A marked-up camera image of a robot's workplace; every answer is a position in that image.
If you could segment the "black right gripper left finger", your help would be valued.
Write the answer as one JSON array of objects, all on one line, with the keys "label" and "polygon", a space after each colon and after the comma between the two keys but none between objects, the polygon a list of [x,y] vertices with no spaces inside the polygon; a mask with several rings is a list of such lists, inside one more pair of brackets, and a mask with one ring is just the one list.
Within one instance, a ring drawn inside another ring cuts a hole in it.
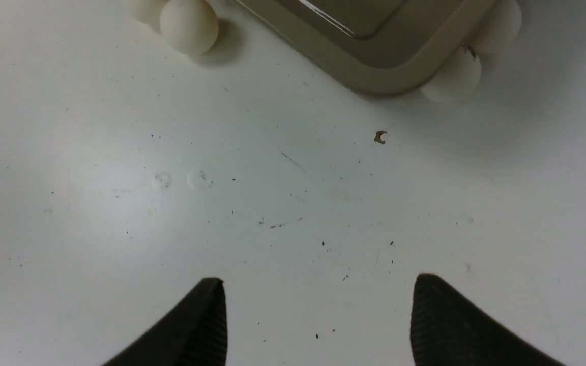
[{"label": "black right gripper left finger", "polygon": [[228,353],[226,296],[220,278],[193,289],[106,365],[225,365]]}]

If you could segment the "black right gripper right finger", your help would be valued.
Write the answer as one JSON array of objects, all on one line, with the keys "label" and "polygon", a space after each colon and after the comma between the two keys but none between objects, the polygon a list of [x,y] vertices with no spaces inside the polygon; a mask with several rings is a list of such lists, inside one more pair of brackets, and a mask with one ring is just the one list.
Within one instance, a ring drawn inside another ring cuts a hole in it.
[{"label": "black right gripper right finger", "polygon": [[416,365],[562,364],[430,273],[415,280],[410,347]]}]

